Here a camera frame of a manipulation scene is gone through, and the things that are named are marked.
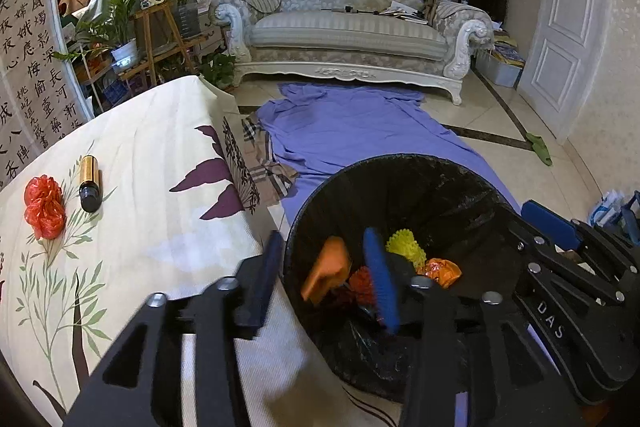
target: gold label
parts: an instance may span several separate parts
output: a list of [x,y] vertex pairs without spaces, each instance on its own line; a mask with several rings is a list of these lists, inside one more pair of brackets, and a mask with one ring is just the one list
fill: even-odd
[[80,185],[86,182],[94,182],[98,185],[98,160],[93,156],[85,156],[80,162]]

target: sofa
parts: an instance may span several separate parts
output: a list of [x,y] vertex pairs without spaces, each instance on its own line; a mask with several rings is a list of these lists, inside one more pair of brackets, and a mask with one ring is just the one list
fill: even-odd
[[421,0],[209,0],[219,25],[230,25],[234,84],[249,73],[402,82],[439,87],[455,105],[476,49],[492,49],[492,22],[482,10],[438,0],[433,27],[373,13],[392,1],[421,9]]

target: door panel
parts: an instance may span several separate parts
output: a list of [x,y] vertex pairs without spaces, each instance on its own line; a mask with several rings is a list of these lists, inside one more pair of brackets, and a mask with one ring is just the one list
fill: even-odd
[[518,92],[562,141],[584,103],[604,43],[608,0],[542,0]]

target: purple cloth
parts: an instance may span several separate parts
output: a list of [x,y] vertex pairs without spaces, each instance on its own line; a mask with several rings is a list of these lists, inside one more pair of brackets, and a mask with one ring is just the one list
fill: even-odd
[[519,212],[487,162],[456,134],[420,109],[422,93],[408,89],[280,84],[283,100],[257,116],[271,134],[276,158],[299,172],[282,200],[287,220],[329,176],[360,160],[397,153],[445,158],[479,174]]

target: sofa seat cushion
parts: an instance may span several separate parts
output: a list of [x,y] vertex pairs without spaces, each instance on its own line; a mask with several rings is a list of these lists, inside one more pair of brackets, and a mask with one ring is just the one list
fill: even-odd
[[324,48],[441,60],[447,43],[423,24],[368,13],[274,13],[252,28],[251,45]]

